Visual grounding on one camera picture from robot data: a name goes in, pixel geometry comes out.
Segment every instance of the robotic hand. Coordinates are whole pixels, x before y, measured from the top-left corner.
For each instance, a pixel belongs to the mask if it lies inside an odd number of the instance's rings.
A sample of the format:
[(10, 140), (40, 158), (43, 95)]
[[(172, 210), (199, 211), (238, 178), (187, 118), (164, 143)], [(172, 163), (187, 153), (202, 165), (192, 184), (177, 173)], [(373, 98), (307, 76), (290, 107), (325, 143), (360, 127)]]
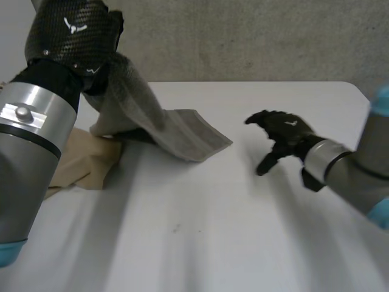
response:
[(121, 12), (100, 0), (44, 0), (26, 42), (28, 67), (0, 94), (0, 267), (13, 263), (77, 118), (80, 93), (101, 94)]
[(382, 229), (389, 229), (389, 89), (373, 103), (356, 152), (316, 136), (301, 118), (281, 111), (262, 111), (246, 120), (275, 141), (256, 173), (265, 175), (280, 158), (298, 157), (305, 187), (335, 191)]
[[(304, 163), (309, 149), (324, 140), (315, 135), (312, 128), (301, 118), (283, 111), (262, 111), (246, 120), (246, 125), (255, 123), (265, 130), (269, 139), (275, 141), (272, 151), (266, 155), (256, 168), (257, 175), (265, 175), (280, 158), (290, 155), (300, 158)], [(305, 168), (301, 171), (304, 185), (318, 192), (324, 184), (315, 179)]]

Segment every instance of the tan fabric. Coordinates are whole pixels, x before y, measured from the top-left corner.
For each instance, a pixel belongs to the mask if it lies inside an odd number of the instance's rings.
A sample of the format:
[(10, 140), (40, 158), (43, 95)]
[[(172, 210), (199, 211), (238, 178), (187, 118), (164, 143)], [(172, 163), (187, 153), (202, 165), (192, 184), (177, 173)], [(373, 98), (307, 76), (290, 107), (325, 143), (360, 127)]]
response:
[(45, 198), (72, 184), (102, 189), (106, 175), (120, 159), (121, 147), (120, 142), (73, 128)]

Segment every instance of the gray cloth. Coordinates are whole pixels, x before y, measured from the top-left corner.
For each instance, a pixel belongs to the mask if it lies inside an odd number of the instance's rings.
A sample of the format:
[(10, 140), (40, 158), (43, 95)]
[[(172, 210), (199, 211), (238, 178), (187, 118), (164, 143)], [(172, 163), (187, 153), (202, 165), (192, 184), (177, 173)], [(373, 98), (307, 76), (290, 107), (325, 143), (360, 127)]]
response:
[(147, 82), (129, 59), (114, 54), (103, 97), (85, 94), (100, 112), (90, 129), (94, 136), (109, 136), (143, 128), (167, 152), (186, 161), (201, 162), (232, 144), (195, 110), (163, 110)]

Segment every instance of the white table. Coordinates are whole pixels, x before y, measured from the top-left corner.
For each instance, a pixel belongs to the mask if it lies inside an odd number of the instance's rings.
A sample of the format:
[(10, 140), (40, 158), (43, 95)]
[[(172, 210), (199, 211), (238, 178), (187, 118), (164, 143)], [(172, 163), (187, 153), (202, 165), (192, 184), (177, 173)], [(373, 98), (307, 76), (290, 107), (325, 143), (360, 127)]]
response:
[[(287, 158), (257, 177), (271, 141), (245, 118), (303, 116), (354, 148), (367, 99), (342, 82), (152, 83), (162, 106), (193, 108), (234, 144), (202, 164), (132, 143), (108, 189), (76, 187), (42, 205), (2, 292), (389, 291), (389, 236)], [(83, 100), (76, 126), (97, 113)]]

